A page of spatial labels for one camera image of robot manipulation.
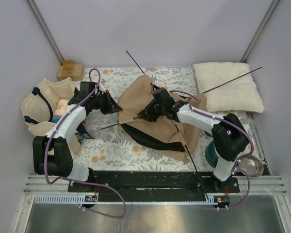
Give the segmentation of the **beige fabric pet tent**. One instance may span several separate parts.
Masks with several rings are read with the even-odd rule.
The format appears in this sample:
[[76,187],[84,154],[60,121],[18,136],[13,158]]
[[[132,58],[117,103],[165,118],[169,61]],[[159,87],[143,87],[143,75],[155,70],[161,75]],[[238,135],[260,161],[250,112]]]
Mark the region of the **beige fabric pet tent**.
[[126,89],[118,99],[118,105],[123,109],[118,114],[119,130],[126,132],[138,144],[186,164],[187,152],[196,150],[201,132],[199,128],[165,116],[156,122],[136,118],[153,100],[152,92],[156,89],[158,87],[147,75],[140,76]]

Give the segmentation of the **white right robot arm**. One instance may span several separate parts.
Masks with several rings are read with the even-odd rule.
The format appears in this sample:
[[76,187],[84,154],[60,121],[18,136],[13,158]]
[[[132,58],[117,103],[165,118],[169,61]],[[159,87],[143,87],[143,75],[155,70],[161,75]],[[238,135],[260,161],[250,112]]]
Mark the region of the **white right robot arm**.
[[221,116],[199,110],[193,107],[193,103],[175,101],[164,88],[153,92],[153,100],[137,116],[150,122],[165,116],[169,120],[190,124],[208,132],[218,156],[213,171],[215,177],[211,180],[212,189],[216,192],[228,187],[227,179],[234,174],[238,161],[246,157],[241,153],[247,145],[251,146],[247,156],[253,153],[253,142],[235,114]]

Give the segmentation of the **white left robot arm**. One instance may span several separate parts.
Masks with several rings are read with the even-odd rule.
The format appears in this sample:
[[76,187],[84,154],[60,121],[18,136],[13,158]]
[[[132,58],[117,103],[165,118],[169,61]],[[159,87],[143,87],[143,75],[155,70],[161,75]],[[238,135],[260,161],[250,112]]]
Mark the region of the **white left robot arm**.
[[96,181],[89,176],[90,169],[73,162],[68,143],[75,132],[87,133],[83,121],[92,110],[102,114],[121,112],[123,109],[113,100],[109,91],[95,82],[81,82],[68,102],[67,110],[56,125],[44,136],[33,140],[33,167],[37,174],[45,174],[79,181],[85,192],[95,188]]

